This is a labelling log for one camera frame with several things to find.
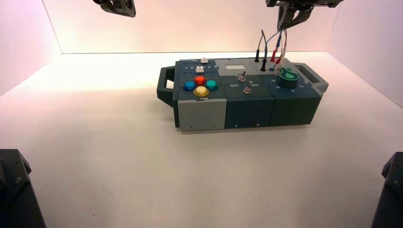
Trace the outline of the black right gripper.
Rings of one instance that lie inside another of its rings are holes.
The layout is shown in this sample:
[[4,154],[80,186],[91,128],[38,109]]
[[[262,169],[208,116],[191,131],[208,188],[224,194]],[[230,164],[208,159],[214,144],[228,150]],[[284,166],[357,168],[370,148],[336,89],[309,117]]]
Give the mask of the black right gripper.
[[313,8],[335,8],[343,0],[265,0],[267,7],[279,6],[277,30],[285,30],[305,22],[311,15]]

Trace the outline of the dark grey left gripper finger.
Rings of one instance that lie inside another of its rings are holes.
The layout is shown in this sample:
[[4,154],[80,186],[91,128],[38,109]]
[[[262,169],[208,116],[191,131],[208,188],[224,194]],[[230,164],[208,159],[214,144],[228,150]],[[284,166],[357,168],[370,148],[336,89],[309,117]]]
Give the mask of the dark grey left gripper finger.
[[93,0],[93,2],[100,6],[100,8],[105,12],[117,13],[111,0]]
[[136,16],[134,0],[118,0],[117,11],[123,16],[134,18]]

